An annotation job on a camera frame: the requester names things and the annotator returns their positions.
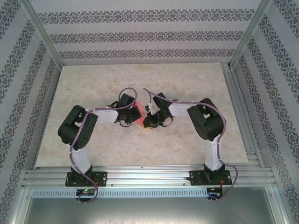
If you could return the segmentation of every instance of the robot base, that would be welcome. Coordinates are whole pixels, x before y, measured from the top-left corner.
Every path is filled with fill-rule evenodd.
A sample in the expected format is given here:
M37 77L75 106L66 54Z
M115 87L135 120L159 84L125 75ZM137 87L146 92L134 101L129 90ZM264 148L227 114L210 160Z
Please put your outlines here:
M229 170L225 170L223 165L216 171L211 171L204 165L204 170L191 170L189 171L191 186L212 186L212 185L231 185L232 179Z
M92 166L85 173L90 179L92 179L98 187L105 187L107 182L107 172L93 172ZM73 168L71 172L67 173L65 180L66 187L93 187L93 184L83 177L81 174L77 173Z

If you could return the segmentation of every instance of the beige tile surface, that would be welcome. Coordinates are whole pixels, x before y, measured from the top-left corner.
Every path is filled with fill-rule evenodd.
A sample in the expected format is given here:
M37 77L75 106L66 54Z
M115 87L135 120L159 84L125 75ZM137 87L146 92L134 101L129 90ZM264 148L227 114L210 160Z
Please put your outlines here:
M125 87L163 92L167 98L199 101L210 98L227 120L223 160L248 162L241 134L219 63L125 64L64 66L46 126L36 166L70 166L68 148L57 131L74 105L106 106L117 100ZM98 125L87 144L94 166L203 164L205 149L189 118L177 117L166 128L130 128L119 124Z

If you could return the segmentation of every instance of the patterned wallpaper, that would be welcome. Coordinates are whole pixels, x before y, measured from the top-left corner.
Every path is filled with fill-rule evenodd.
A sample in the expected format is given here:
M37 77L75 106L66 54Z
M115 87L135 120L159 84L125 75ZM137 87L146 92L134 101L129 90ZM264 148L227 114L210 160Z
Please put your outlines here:
M31 2L64 63L78 65L229 62L260 0Z
M0 0L0 224L32 169L59 78L17 0Z
M299 223L299 2L274 0L235 73L263 159Z

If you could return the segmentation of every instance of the enclosure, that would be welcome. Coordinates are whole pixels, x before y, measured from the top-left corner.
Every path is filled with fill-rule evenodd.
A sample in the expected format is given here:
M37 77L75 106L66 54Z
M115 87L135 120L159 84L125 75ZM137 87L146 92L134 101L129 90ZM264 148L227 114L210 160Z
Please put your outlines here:
M0 223L299 223L299 0L0 7ZM106 106L128 86L143 105L143 87L213 98L228 121L224 161L239 173L223 201L190 184L204 148L175 119L155 132L97 129L89 156L106 186L78 204L57 125L73 105Z

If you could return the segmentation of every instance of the white arm segment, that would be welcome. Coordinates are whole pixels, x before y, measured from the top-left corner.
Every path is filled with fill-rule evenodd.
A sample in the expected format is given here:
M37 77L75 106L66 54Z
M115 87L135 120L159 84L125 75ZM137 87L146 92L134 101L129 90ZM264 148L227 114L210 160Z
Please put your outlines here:
M94 111L93 113L98 116L96 125L105 124L105 123L114 123L118 116L118 112L116 110L100 110L100 111ZM76 166L83 173L89 170L91 164L88 160L86 146L84 148L78 149L77 151L73 150L72 157Z
M192 107L192 104L171 104L168 109L173 117L182 116L189 117L187 109ZM205 149L206 149L206 160L205 165L212 171L218 170L222 164L218 160L217 156L217 140L220 137L218 135L214 141L204 140ZM220 158L222 158L221 152L221 140L219 145Z

